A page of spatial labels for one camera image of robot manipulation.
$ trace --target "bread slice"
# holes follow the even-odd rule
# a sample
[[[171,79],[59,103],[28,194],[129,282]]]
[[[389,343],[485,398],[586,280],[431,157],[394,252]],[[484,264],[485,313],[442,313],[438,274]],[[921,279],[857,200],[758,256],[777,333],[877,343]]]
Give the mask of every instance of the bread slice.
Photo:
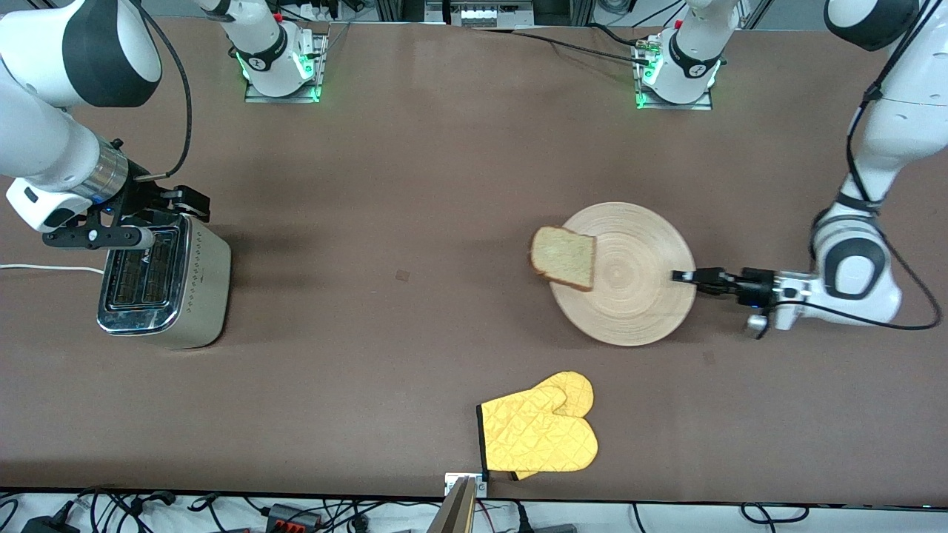
[[[595,237],[544,226],[530,243],[530,266],[543,279],[576,290],[593,290]]]

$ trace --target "quilted fabric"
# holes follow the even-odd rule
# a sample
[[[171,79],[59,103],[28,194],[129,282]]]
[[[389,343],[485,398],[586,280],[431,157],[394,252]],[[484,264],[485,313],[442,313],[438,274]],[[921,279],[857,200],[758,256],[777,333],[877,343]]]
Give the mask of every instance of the quilted fabric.
[[[483,459],[488,470],[518,479],[538,471],[587,467],[599,444],[582,418],[593,406],[593,386],[576,372],[561,372],[528,391],[479,406]]]

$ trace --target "metal bracket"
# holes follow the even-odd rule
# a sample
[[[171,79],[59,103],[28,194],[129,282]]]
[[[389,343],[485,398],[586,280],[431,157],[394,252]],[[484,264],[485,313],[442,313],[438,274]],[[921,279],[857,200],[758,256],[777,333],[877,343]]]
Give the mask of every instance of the metal bracket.
[[[283,97],[268,97],[260,93],[250,82],[246,83],[244,101],[248,103],[315,103],[322,96],[322,79],[326,72],[326,52],[329,39],[325,34],[313,34],[311,29],[302,30],[302,56],[300,69],[313,72],[313,77],[299,89]]]
[[[447,496],[451,489],[454,488],[454,484],[456,484],[458,480],[463,477],[472,477],[474,478],[474,481],[477,482],[477,497],[479,499],[487,497],[487,482],[484,480],[482,473],[465,474],[456,472],[449,472],[445,474],[445,496]]]
[[[645,43],[655,43],[659,39],[658,35],[649,35],[642,41]],[[635,107],[639,109],[680,109],[685,111],[711,111],[711,89],[704,91],[704,94],[697,101],[691,103],[671,103],[665,101],[662,97],[655,94],[655,91],[648,85],[642,83],[643,78],[654,74],[655,65],[661,59],[660,49],[632,46],[632,57],[634,59],[644,59],[649,61],[648,65],[632,64],[632,78],[635,79]]]

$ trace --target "floor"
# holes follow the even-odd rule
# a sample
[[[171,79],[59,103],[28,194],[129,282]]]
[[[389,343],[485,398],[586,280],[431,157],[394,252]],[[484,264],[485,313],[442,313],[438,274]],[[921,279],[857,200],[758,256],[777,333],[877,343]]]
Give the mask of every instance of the floor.
[[[13,515],[5,531],[22,530],[27,520],[36,516],[52,516],[73,494],[66,493],[30,493],[15,496],[19,508]],[[203,533],[219,531],[207,510],[191,512],[187,506],[196,496],[179,496],[171,507],[161,503],[148,504],[142,521],[152,528],[155,533],[174,531],[176,533]],[[96,505],[96,517],[107,515],[107,499],[101,496]],[[335,511],[338,500],[329,500],[326,504],[319,499],[290,499],[290,498],[251,498],[256,506],[270,506],[274,504],[290,505],[297,509],[329,505]],[[486,513],[489,513],[490,523],[486,519],[485,511],[480,510],[475,515],[474,533],[489,533],[492,530],[517,531],[520,521],[516,506],[511,502],[483,501]],[[69,515],[69,523],[82,532],[92,531],[89,521],[90,497],[85,497],[81,504],[75,505]],[[527,516],[534,528],[572,524],[579,533],[639,533],[631,505],[628,504],[599,504],[599,503],[543,503],[524,502]],[[0,509],[0,517],[6,518],[11,505]],[[773,518],[787,518],[800,514],[799,509],[767,507]],[[264,531],[265,519],[247,502],[238,497],[221,497],[214,503],[215,512],[221,525],[227,529],[251,532]],[[765,525],[752,524],[741,517],[739,508],[735,505],[673,505],[673,504],[639,504],[642,526],[647,533],[763,533]],[[437,512],[434,505],[402,506],[386,504],[369,513],[369,531],[371,533],[403,533],[406,531],[426,531],[431,519]],[[760,517],[758,511],[749,509],[752,517]],[[120,513],[108,524],[107,531],[115,532]],[[349,513],[338,518],[342,522]],[[778,524],[778,533],[808,533],[827,532],[835,533],[883,533],[898,531],[902,533],[922,533],[948,531],[948,512],[936,510],[881,510],[881,509],[813,509],[804,521],[796,524]],[[106,531],[104,523],[100,523],[100,531]],[[122,528],[126,533],[137,532],[132,520],[126,520]]]

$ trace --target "power adapter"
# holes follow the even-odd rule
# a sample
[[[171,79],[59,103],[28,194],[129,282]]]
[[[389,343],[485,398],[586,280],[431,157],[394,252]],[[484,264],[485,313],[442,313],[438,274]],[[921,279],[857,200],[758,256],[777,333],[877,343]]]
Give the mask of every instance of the power adapter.
[[[266,515],[266,530],[276,533],[316,533],[321,525],[317,513],[275,504]]]
[[[79,528],[51,516],[38,516],[27,521],[23,533],[79,533]]]

